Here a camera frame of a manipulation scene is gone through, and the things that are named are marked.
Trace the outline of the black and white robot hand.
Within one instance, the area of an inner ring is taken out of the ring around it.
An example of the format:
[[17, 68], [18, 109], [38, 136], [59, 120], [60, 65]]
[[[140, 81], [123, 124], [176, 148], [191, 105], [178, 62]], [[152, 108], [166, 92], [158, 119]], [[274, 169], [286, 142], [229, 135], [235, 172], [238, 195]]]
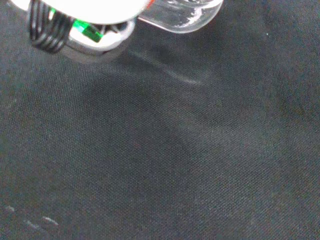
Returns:
[[85, 64], [108, 63], [128, 47], [151, 0], [10, 0], [30, 44]]

